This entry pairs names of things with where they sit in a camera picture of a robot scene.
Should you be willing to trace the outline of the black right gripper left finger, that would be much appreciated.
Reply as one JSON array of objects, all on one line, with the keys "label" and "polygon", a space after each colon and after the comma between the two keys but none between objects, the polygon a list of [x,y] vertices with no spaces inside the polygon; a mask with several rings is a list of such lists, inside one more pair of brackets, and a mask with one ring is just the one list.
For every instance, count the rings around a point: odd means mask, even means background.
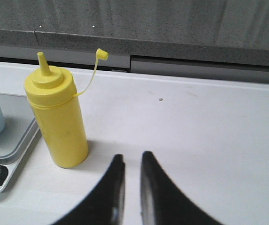
[{"label": "black right gripper left finger", "polygon": [[125,163],[114,155],[93,190],[55,225],[121,225],[125,200]]}]

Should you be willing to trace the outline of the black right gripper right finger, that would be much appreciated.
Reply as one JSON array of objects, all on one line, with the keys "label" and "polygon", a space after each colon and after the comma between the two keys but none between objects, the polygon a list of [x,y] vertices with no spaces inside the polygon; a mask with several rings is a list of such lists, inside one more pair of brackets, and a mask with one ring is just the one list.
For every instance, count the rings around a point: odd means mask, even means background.
[{"label": "black right gripper right finger", "polygon": [[220,224],[182,193],[150,151],[141,159],[140,202],[144,225]]}]

